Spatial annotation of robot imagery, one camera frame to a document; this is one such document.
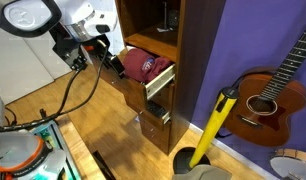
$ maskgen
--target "red cloth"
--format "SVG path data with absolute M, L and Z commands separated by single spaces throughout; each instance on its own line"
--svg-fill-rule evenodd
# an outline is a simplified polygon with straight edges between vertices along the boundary
M 127 52 L 123 65 L 125 75 L 137 81 L 149 83 L 171 64 L 163 57 L 154 58 L 142 49 L 131 49 Z

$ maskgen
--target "shelf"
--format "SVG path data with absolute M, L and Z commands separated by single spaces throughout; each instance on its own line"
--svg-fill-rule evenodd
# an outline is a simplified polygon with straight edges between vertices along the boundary
M 162 24 L 160 23 L 133 34 L 125 38 L 124 41 L 132 46 L 144 49 L 161 57 L 169 58 L 175 62 L 178 33 L 177 31 L 158 32 L 158 27 L 162 27 Z

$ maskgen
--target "guitar sound hole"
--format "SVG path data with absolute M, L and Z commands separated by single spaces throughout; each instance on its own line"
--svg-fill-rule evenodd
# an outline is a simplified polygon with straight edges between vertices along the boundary
M 276 112 L 277 105 L 274 101 L 261 98 L 259 95 L 252 96 L 247 100 L 248 108 L 256 114 L 268 116 Z

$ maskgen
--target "cabinet side panel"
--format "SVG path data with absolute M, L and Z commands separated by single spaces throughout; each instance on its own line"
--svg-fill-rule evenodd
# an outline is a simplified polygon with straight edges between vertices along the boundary
M 207 64 L 212 52 L 225 0 L 184 0 L 182 37 L 178 45 L 178 66 L 173 103 L 170 151 L 192 120 Z

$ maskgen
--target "cabinet door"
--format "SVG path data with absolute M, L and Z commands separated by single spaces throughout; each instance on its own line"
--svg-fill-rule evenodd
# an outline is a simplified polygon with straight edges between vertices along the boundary
M 0 96 L 8 104 L 53 78 L 23 38 L 0 29 Z

